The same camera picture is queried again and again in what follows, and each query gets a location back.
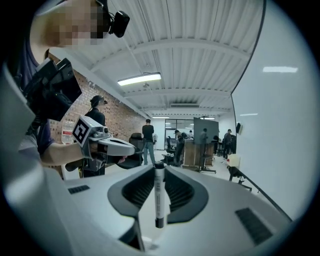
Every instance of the floor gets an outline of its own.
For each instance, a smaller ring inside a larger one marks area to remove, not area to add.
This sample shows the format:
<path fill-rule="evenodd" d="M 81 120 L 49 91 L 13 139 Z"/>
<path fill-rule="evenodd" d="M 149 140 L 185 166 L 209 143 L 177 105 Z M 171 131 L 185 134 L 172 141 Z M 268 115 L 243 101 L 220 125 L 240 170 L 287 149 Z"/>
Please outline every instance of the floor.
<path fill-rule="evenodd" d="M 162 154 L 165 154 L 165 151 L 162 150 L 156 150 L 154 152 L 154 158 L 155 161 L 160 161 L 161 159 L 163 159 Z M 150 159 L 150 155 L 148 154 L 148 164 L 151 164 L 151 159 Z M 209 170 L 215 170 L 216 173 L 213 172 L 202 172 L 203 175 L 208 175 L 208 176 L 213 176 L 219 179 L 223 179 L 223 180 L 229 180 L 230 174 L 229 171 L 227 169 L 227 164 L 226 164 L 226 160 L 224 160 L 222 157 L 220 156 L 215 156 L 214 157 L 214 161 L 213 161 L 213 166 L 212 167 L 208 167 Z M 105 169 L 105 175 L 112 175 L 113 173 L 117 173 L 117 172 L 127 172 L 128 170 L 122 169 L 120 167 L 118 167 L 116 164 L 112 165 L 108 168 Z M 234 183 L 238 183 L 239 178 L 234 177 L 232 179 L 232 182 Z M 272 204 L 261 194 L 258 193 L 258 190 L 248 181 L 245 180 L 243 183 L 243 185 L 246 185 L 248 187 L 252 188 L 252 194 L 256 195 L 257 197 L 259 197 L 261 200 L 266 201 L 268 204 L 270 204 L 272 206 Z M 165 198 L 165 216 L 167 216 L 170 213 L 170 208 L 169 208 L 169 197 L 168 195 L 166 195 Z M 140 212 L 139 212 L 139 224 L 140 224 L 140 230 L 141 230 L 141 234 L 142 234 L 142 239 L 145 245 L 146 250 L 148 250 L 149 248 L 152 248 L 152 241 L 156 240 L 161 233 L 163 232 L 164 228 L 159 229 L 155 227 L 155 216 L 156 216 L 156 206 L 155 206 L 155 192 L 154 189 L 152 189 L 152 191 L 149 194 L 149 197 L 146 199 L 145 203 L 143 204 Z"/>

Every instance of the fluorescent light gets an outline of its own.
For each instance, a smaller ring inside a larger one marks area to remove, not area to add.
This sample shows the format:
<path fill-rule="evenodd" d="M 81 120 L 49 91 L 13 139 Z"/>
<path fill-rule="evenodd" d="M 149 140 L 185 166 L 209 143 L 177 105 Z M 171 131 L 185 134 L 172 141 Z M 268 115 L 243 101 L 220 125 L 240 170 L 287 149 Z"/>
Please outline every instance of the fluorescent light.
<path fill-rule="evenodd" d="M 296 73 L 297 67 L 290 66 L 265 66 L 263 72 L 276 72 L 276 73 Z"/>
<path fill-rule="evenodd" d="M 126 85 L 135 84 L 135 83 L 154 81 L 154 80 L 160 80 L 160 79 L 161 79 L 161 74 L 159 72 L 146 73 L 146 74 L 137 75 L 134 77 L 129 77 L 126 79 L 119 80 L 118 84 L 121 86 L 126 86 Z"/>
<path fill-rule="evenodd" d="M 241 114 L 240 117 L 246 117 L 246 116 L 257 116 L 257 113 L 254 114 Z"/>

